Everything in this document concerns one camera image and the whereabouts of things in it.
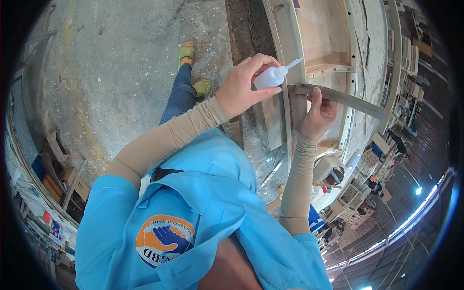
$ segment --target blue shirt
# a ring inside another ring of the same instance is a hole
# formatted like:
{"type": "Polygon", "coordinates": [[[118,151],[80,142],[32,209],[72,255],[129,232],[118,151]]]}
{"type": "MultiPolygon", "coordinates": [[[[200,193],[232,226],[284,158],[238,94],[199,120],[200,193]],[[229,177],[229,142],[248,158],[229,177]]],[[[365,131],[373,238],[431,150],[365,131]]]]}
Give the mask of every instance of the blue shirt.
{"type": "Polygon", "coordinates": [[[79,226],[80,289],[196,289],[236,233],[264,289],[332,289],[317,238],[291,236],[256,195],[254,169],[218,129],[202,133],[138,198],[118,176],[95,180],[79,226]]]}

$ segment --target company logo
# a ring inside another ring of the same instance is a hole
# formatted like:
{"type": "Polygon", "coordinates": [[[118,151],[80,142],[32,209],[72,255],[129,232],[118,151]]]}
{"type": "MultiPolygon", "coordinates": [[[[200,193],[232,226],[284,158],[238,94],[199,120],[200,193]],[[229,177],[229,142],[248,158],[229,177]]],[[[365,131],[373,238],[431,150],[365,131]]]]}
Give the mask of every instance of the company logo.
{"type": "Polygon", "coordinates": [[[193,248],[193,226],[169,215],[155,215],[140,228],[135,247],[140,258],[155,269],[193,248]]]}

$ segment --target beige arm sleeve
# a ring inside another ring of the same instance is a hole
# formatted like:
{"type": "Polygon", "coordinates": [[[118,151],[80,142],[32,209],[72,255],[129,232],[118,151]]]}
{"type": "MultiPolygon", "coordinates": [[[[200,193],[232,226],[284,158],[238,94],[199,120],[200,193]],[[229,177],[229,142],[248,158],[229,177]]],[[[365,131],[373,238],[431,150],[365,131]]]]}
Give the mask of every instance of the beige arm sleeve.
{"type": "Polygon", "coordinates": [[[279,214],[279,223],[292,236],[300,233],[311,233],[308,216],[318,142],[308,139],[298,132],[295,155],[282,196],[279,214]]]}
{"type": "Polygon", "coordinates": [[[106,175],[121,176],[140,189],[140,179],[200,133],[229,120],[216,97],[151,129],[124,147],[106,175]]]}

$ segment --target foot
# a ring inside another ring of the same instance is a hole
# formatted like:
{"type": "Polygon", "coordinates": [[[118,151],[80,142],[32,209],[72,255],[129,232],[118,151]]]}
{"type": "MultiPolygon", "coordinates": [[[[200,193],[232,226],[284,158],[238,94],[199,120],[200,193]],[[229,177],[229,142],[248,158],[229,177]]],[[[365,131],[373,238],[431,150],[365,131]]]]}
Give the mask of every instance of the foot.
{"type": "Polygon", "coordinates": [[[195,43],[192,41],[184,42],[179,48],[179,70],[180,66],[184,63],[192,64],[192,58],[195,54],[195,43]]]}
{"type": "Polygon", "coordinates": [[[193,85],[193,89],[195,90],[195,97],[202,97],[209,93],[211,90],[211,84],[204,79],[196,82],[193,85]]]}

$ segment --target plastic squeeze bottle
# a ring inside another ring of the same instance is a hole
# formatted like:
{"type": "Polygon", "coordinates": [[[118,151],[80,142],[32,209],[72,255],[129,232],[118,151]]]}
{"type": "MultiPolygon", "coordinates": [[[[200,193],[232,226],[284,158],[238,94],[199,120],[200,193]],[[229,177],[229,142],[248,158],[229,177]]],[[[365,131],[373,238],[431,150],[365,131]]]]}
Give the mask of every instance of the plastic squeeze bottle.
{"type": "Polygon", "coordinates": [[[297,58],[292,61],[288,66],[275,67],[271,66],[265,70],[262,74],[256,77],[255,87],[257,90],[265,88],[273,88],[281,85],[284,82],[285,75],[289,72],[289,68],[295,66],[305,57],[297,58]]]}

